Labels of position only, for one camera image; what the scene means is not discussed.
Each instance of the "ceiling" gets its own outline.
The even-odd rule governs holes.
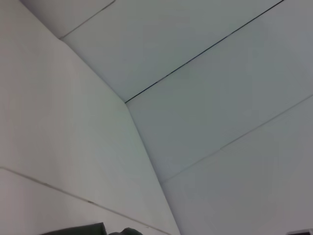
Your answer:
[[[278,0],[22,2],[127,101]]]

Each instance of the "drywall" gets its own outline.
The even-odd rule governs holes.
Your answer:
[[[63,40],[124,100],[279,0],[117,0]]]
[[[181,234],[312,227],[313,98],[163,184]]]
[[[179,234],[126,105],[17,0],[0,51],[0,166]]]
[[[107,233],[134,228],[164,235],[113,212],[0,169],[0,234],[36,235],[103,222]]]
[[[313,93],[310,0],[286,0],[127,103],[161,182]]]
[[[21,0],[58,38],[108,6],[113,0]]]

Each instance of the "angled ceiling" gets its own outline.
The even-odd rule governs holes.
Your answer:
[[[127,101],[279,0],[22,0]]]

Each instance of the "white ceiling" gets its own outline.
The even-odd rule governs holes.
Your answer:
[[[111,0],[22,0],[62,37]],[[124,100],[279,0],[116,0],[63,38]]]

